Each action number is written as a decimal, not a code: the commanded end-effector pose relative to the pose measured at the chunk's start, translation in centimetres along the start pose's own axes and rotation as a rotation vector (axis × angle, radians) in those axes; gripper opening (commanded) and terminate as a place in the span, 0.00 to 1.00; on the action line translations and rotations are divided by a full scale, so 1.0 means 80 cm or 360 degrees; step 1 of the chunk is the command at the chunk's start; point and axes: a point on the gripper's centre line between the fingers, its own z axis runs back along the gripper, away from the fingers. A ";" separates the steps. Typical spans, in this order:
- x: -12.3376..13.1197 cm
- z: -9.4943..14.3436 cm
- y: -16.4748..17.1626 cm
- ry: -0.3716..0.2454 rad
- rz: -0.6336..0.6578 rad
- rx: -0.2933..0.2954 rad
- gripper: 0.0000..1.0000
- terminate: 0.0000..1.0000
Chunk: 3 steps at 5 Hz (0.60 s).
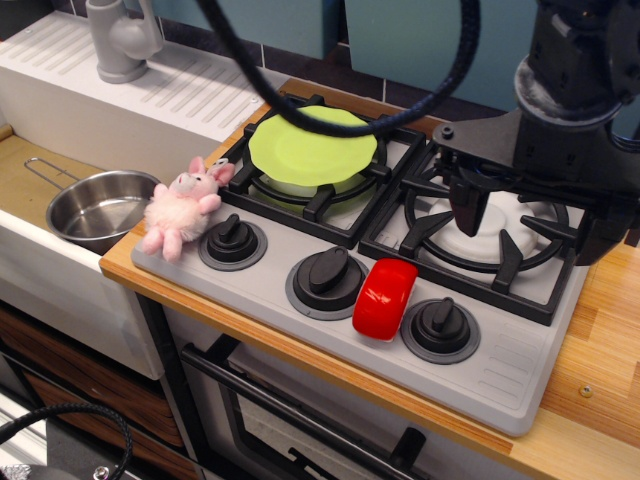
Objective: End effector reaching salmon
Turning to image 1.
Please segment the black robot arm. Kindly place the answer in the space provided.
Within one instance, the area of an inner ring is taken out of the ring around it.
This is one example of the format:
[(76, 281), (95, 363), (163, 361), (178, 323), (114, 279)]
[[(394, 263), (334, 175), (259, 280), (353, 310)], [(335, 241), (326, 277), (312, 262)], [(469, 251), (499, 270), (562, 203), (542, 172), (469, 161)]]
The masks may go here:
[(434, 131), (456, 224), (475, 235), (496, 191), (578, 208), (593, 264), (639, 225), (639, 144), (612, 129), (639, 93), (638, 3), (540, 2), (514, 90), (513, 111)]

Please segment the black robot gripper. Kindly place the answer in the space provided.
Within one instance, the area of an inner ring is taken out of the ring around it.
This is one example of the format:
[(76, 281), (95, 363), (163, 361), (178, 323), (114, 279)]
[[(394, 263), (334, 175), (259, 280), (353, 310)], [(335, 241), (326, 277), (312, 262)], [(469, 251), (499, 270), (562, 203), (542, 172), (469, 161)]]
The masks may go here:
[(455, 166), (480, 188), (458, 176), (449, 182), (456, 225), (469, 237), (480, 229), (487, 191), (506, 190), (585, 210), (576, 266), (599, 261), (624, 240), (631, 219), (639, 218), (639, 142), (615, 135), (609, 123), (563, 128), (514, 110), (441, 124), (433, 140), (453, 153)]

